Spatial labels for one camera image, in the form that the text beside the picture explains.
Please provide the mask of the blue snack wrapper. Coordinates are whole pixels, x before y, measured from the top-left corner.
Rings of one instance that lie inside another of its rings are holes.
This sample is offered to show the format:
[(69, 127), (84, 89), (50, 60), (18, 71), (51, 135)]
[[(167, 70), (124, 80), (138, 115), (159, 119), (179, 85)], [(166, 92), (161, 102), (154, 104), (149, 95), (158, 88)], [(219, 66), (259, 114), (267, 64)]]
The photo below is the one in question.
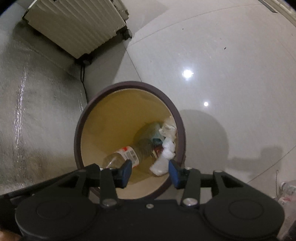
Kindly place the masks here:
[(159, 122), (148, 123), (144, 127), (143, 136), (152, 141), (155, 145), (160, 145), (164, 141), (164, 136), (161, 135), (159, 130), (161, 129), (161, 124)]

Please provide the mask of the red cigarette pack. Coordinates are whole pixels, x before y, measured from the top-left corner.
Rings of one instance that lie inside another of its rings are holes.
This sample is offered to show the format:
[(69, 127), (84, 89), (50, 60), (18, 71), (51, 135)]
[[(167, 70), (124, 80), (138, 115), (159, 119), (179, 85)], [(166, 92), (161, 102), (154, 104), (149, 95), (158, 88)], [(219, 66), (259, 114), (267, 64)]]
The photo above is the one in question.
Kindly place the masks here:
[(152, 156), (157, 159), (163, 152), (163, 146), (159, 145), (154, 147), (153, 151), (152, 151)]

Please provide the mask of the clear plastic bottle red label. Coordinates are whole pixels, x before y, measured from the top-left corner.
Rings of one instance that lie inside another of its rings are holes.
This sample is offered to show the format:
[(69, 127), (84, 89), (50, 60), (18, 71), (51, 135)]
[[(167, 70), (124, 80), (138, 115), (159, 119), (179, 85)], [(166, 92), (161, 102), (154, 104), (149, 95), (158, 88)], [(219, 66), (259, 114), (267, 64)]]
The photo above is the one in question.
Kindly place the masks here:
[(142, 138), (132, 145), (123, 147), (104, 158), (102, 168), (120, 168), (125, 161), (131, 160), (132, 168), (152, 155), (154, 144), (149, 138)]

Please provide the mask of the cream ribbed suitcase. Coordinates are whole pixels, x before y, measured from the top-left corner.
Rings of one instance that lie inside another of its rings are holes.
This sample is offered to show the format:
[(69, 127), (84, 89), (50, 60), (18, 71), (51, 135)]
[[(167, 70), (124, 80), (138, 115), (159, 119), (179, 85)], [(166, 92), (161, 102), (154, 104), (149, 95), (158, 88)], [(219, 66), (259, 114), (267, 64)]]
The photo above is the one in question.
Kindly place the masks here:
[(111, 0), (33, 1), (23, 15), (32, 28), (83, 65), (113, 37), (132, 38), (128, 18), (124, 3)]

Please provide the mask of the white tissue wad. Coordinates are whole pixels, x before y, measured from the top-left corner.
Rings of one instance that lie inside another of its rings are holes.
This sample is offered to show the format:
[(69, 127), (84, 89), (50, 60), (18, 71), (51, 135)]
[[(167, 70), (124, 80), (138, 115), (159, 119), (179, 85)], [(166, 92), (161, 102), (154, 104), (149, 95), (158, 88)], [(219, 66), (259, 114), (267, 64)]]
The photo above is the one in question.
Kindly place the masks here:
[(156, 176), (163, 176), (169, 171), (169, 161), (175, 157), (176, 146), (171, 138), (165, 138), (162, 144), (161, 154), (149, 168)]

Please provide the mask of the yellow trash bin brown rim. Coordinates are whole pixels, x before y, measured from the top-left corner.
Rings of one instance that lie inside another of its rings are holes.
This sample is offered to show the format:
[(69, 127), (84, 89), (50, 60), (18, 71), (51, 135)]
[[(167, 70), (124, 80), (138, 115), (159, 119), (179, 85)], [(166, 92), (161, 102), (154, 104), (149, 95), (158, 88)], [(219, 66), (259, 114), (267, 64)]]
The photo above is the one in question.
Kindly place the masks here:
[(79, 169), (103, 165), (109, 154), (129, 146), (140, 128), (173, 117), (177, 126), (175, 161), (186, 156), (186, 132), (179, 111), (159, 89), (147, 83), (126, 81), (100, 91), (85, 107), (74, 137), (74, 156)]

